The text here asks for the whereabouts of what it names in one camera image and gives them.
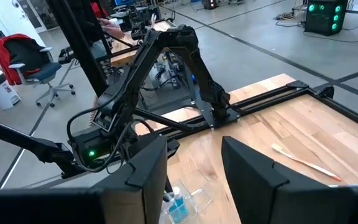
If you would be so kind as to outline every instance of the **gray floor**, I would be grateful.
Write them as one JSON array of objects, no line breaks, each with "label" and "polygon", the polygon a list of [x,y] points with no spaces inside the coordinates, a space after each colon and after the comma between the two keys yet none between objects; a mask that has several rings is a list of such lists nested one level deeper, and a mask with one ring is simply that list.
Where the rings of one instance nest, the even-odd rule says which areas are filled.
[{"label": "gray floor", "polygon": [[[301,28],[275,26],[272,18],[290,11],[294,3],[288,0],[246,0],[239,6],[225,5],[212,11],[197,11],[201,8],[200,4],[176,4],[175,23],[196,28],[203,59],[214,79],[226,91],[286,73],[313,87],[327,83],[335,85],[335,100],[358,112],[358,43],[314,39],[303,35]],[[162,12],[166,13],[165,17],[171,14],[166,9]],[[301,18],[302,15],[299,15],[294,22]],[[358,15],[346,14],[344,27],[356,25]],[[55,59],[58,51],[67,46],[59,29],[43,33],[42,38],[48,46],[54,47]],[[358,29],[343,30],[330,38],[358,40]],[[54,84],[61,80],[66,69],[67,65],[59,71]],[[355,73],[353,76],[357,77],[349,80],[348,75]],[[66,142],[67,120],[92,106],[94,91],[81,68],[71,70],[64,82],[74,84],[77,94],[60,94],[54,108],[35,106],[34,100],[45,90],[44,86],[34,89],[16,86],[22,101],[11,110],[0,110],[0,122],[38,138]],[[88,124],[89,116],[80,117],[72,130],[86,128]],[[0,181],[18,152],[19,148],[0,141]],[[33,154],[24,151],[4,188],[28,186],[58,174],[56,165],[43,164]],[[105,172],[87,175],[64,186],[90,186],[105,175]]]}]

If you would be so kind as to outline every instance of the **green lights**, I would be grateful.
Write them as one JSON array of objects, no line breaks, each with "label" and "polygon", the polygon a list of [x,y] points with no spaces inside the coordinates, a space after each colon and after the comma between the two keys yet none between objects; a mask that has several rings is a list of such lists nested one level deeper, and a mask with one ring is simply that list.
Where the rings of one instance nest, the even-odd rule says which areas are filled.
[{"label": "green lights", "polygon": [[311,11],[313,11],[314,10],[314,5],[310,5],[309,6],[309,11],[311,12]]}]

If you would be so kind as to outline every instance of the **desk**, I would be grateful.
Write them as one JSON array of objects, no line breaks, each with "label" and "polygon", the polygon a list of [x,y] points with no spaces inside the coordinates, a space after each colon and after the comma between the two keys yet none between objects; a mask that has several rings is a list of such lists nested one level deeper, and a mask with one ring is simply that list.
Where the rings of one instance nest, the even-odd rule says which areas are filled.
[{"label": "desk", "polygon": [[[230,92],[231,103],[292,81],[288,75],[281,74],[234,90]],[[198,115],[197,110],[183,108],[164,117],[184,121]],[[163,127],[153,121],[149,123],[154,129]],[[147,132],[141,124],[135,129],[139,134]],[[244,116],[215,131],[206,130],[179,140],[179,150],[168,161],[170,181],[183,180],[199,171],[214,183],[209,191],[213,202],[200,213],[203,223],[240,223],[221,159],[221,142],[225,135],[324,184],[358,184],[358,124],[313,97],[303,95]],[[296,157],[334,172],[342,182],[274,152],[270,147],[273,143]]]},{"label": "desk", "polygon": [[[161,21],[156,24],[154,24],[154,29],[159,31],[166,31],[168,28],[173,27],[174,24],[168,22],[168,21]],[[132,40],[131,32],[125,33],[125,37],[122,39],[123,41],[135,45],[137,43],[137,40]],[[116,53],[120,50],[124,50],[129,48],[125,44],[122,44],[118,41],[114,41],[112,43],[112,50],[111,53]],[[136,54],[136,50],[133,50],[131,52],[122,54],[120,56],[114,57],[111,59],[111,64],[115,67],[121,67],[125,65],[125,63],[131,62]]]}]

